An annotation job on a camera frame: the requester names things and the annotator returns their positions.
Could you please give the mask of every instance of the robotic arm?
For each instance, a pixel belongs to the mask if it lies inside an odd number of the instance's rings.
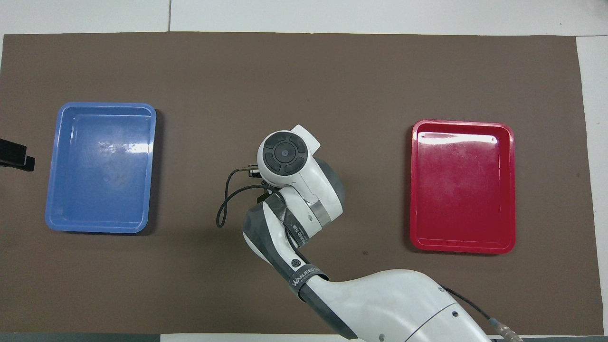
[[[270,134],[258,149],[261,177],[281,188],[247,212],[243,235],[251,249],[288,282],[337,333],[368,342],[489,342],[445,290],[410,270],[331,282],[297,249],[344,207],[344,188],[327,163],[313,157],[319,142],[298,125]]]

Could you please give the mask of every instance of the plastic tray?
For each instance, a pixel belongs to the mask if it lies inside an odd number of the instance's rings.
[[[411,182],[416,247],[502,254],[515,245],[515,156],[507,125],[417,122]]]
[[[59,231],[135,233],[148,222],[156,112],[146,103],[59,110],[45,219]]]

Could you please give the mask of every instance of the cable connector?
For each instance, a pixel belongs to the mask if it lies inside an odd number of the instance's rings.
[[[240,170],[249,171],[249,176],[251,178],[262,178],[262,175],[260,175],[260,170],[258,170],[257,165],[250,165],[249,167],[242,167]]]
[[[496,330],[496,332],[499,333],[506,342],[523,342],[522,338],[519,337],[515,331],[511,330],[511,328],[502,324],[501,322],[498,322],[498,320],[495,318],[490,318],[489,322],[494,327],[494,330]]]

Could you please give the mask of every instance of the circular button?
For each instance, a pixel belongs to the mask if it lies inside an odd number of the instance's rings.
[[[284,142],[274,149],[274,157],[280,162],[290,162],[295,158],[295,147]]]

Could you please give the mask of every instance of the brown mat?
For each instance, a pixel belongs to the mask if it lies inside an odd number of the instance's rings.
[[[522,334],[603,332],[573,37],[7,35],[2,58],[0,134],[28,146],[36,170],[0,169],[0,331],[331,333],[245,244],[256,191],[214,226],[227,174],[255,162],[268,133],[300,123],[347,190],[344,215],[303,249],[333,280],[413,269]],[[143,234],[45,225],[55,120],[69,101],[157,108]],[[512,252],[406,242],[407,141],[424,118],[514,130]],[[237,175],[232,186],[251,182]]]

